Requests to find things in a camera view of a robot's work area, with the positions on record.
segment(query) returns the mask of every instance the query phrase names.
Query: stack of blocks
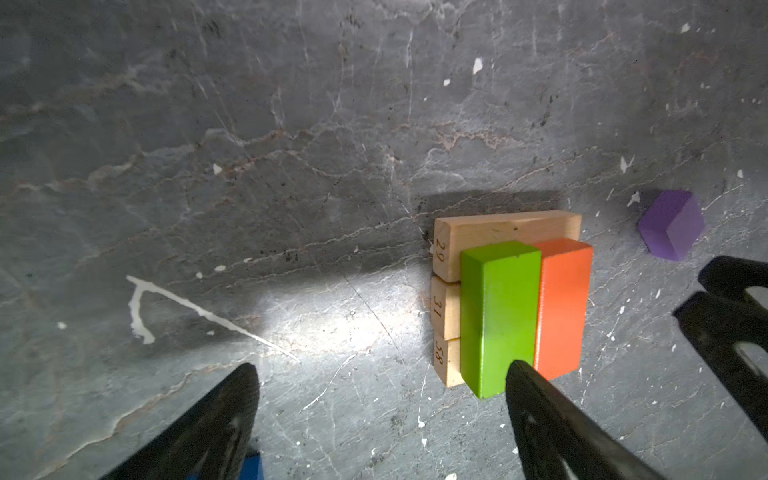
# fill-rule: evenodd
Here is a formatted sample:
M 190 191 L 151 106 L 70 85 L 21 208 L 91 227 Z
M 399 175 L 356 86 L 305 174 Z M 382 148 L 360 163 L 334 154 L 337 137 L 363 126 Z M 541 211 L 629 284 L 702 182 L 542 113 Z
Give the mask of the stack of blocks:
M 488 398 L 516 359 L 546 379 L 578 368 L 592 264 L 580 229 L 559 210 L 435 221 L 430 320 L 446 386 Z

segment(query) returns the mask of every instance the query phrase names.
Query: gray marble surface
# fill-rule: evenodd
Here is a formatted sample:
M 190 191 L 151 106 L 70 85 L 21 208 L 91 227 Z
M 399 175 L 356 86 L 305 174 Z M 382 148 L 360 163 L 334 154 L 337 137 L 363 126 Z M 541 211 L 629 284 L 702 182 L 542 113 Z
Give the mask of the gray marble surface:
M 522 478 L 503 398 L 430 366 L 429 239 L 436 217 L 551 208 L 595 248 L 582 367 L 554 384 L 670 478 L 764 475 L 768 445 L 670 312 L 713 256 L 768 258 L 767 19 L 3 2 L 2 476 L 97 478 L 253 362 L 267 478 Z M 680 263 L 635 228 L 665 188 L 709 225 Z

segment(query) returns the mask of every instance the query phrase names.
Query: wooden block with number 58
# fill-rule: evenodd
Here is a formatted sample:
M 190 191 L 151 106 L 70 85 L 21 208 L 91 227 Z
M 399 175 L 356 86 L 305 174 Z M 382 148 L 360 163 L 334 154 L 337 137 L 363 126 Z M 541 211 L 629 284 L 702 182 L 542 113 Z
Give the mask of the wooden block with number 58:
M 435 334 L 432 364 L 435 366 L 437 376 L 449 388 L 464 383 L 458 364 L 460 357 L 459 341 L 460 339 L 444 340 Z
M 461 288 L 460 283 L 448 283 L 439 276 L 432 276 L 432 310 L 429 312 L 429 321 L 435 329 L 436 337 L 453 340 L 461 336 Z
M 462 250 L 512 240 L 528 244 L 555 238 L 578 240 L 580 232 L 581 215 L 562 210 L 438 218 L 432 270 L 446 282 L 458 282 Z

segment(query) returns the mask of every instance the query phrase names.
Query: toy block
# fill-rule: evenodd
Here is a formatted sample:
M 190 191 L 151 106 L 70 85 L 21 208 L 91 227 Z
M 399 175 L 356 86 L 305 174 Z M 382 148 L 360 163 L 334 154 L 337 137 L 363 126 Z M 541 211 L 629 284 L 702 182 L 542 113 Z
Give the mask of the toy block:
M 432 276 L 432 311 L 429 321 L 435 336 L 445 340 L 458 339 L 459 315 L 461 314 L 461 284 L 447 283 L 439 276 Z
M 435 346 L 432 355 L 432 364 L 437 376 L 440 377 L 446 387 L 461 385 L 464 383 L 459 368 L 461 348 L 460 339 L 445 340 L 435 333 Z
M 561 210 L 438 218 L 432 270 L 446 282 L 458 282 L 462 278 L 462 250 L 512 240 L 522 243 L 562 237 L 578 240 L 580 232 L 581 215 Z
M 592 246 L 559 238 L 541 250 L 536 350 L 533 368 L 547 380 L 578 368 L 587 315 Z
M 685 190 L 661 192 L 637 223 L 650 254 L 673 261 L 685 258 L 704 227 L 699 203 Z
M 541 251 L 520 242 L 462 252 L 461 371 L 481 399 L 504 391 L 509 364 L 533 364 Z

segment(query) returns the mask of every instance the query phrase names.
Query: natural wood block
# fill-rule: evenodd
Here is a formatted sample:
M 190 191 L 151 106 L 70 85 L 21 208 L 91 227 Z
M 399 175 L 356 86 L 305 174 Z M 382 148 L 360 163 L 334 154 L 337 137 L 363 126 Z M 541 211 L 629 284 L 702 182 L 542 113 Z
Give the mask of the natural wood block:
M 509 364 L 532 365 L 541 251 L 505 242 L 462 252 L 462 378 L 480 399 L 504 392 Z
M 439 276 L 432 276 L 432 311 L 429 321 L 435 329 L 435 337 L 445 340 L 461 336 L 461 284 L 447 283 Z
M 445 340 L 435 334 L 432 364 L 437 376 L 449 388 L 464 383 L 459 365 L 459 348 L 459 339 Z
M 533 367 L 552 380 L 578 368 L 587 313 L 592 246 L 567 238 L 535 243 L 541 250 Z
M 462 250 L 511 240 L 528 244 L 562 237 L 578 240 L 580 232 L 581 215 L 562 210 L 438 218 L 432 269 L 446 282 L 458 282 Z

